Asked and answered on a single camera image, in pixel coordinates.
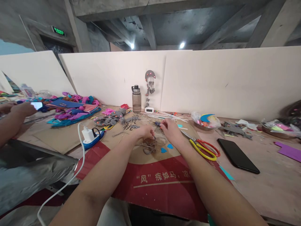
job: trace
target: phone screen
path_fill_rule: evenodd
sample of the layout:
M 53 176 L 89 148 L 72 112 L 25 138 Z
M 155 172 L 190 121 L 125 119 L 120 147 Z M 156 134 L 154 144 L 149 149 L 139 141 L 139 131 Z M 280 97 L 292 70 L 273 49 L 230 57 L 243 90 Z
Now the phone screen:
M 41 107 L 43 107 L 42 102 L 31 102 L 30 104 L 33 105 L 36 110 L 39 110 Z
M 251 160 L 245 155 L 245 153 L 243 153 L 243 151 L 237 146 L 236 143 L 224 139 L 217 139 L 217 141 L 224 150 L 232 165 L 255 174 L 260 173 L 257 167 L 251 162 Z

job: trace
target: green exit sign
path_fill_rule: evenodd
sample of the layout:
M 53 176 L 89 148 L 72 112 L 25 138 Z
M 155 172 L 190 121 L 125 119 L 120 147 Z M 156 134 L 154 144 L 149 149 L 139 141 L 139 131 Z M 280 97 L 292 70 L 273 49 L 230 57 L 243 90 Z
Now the green exit sign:
M 62 31 L 62 30 L 56 28 L 55 26 L 52 26 L 52 29 L 53 29 L 53 31 L 54 31 L 55 33 L 58 33 L 58 34 L 60 34 L 60 35 L 66 36 L 66 34 L 65 34 L 64 31 Z

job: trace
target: scissors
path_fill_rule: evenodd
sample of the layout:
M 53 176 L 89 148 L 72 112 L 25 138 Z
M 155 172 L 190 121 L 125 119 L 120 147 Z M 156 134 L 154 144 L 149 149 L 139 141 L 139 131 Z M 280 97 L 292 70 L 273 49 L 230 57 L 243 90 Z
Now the scissors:
M 109 129 L 112 129 L 112 128 L 113 128 L 112 125 L 108 125 L 108 126 L 104 127 L 105 130 L 109 130 Z
M 200 139 L 195 139 L 193 138 L 192 136 L 190 136 L 189 134 L 187 134 L 186 132 L 184 131 L 181 131 L 190 141 L 190 143 L 193 145 L 194 149 L 201 155 L 203 156 L 204 158 L 208 159 L 208 160 L 211 160 L 211 161 L 216 161 L 216 158 L 220 156 L 220 152 L 219 150 L 214 147 L 212 144 L 206 142 L 206 141 L 202 141 Z M 216 152 L 217 154 L 213 153 L 212 151 L 210 151 L 207 146 L 205 145 L 209 145 L 211 146 Z M 212 155 L 212 158 L 211 157 L 208 157 L 206 156 L 203 152 L 200 151 L 200 149 L 203 149 L 204 151 L 208 152 L 210 155 Z

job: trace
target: black smartphone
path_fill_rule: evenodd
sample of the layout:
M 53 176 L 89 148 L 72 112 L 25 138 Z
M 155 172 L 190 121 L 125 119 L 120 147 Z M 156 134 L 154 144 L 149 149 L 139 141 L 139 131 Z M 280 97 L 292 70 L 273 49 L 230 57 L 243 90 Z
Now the black smartphone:
M 251 160 L 243 153 L 243 151 L 233 141 L 224 139 L 217 139 L 219 145 L 222 147 L 226 156 L 235 167 L 249 171 L 251 173 L 260 174 L 257 167 Z

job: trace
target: gray water bottle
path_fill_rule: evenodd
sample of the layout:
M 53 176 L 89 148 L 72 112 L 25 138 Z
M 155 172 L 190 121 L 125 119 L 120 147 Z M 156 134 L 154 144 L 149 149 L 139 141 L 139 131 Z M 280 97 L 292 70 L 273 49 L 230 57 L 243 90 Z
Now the gray water bottle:
M 138 85 L 132 86 L 132 100 L 133 100 L 133 112 L 136 114 L 141 113 L 141 92 Z

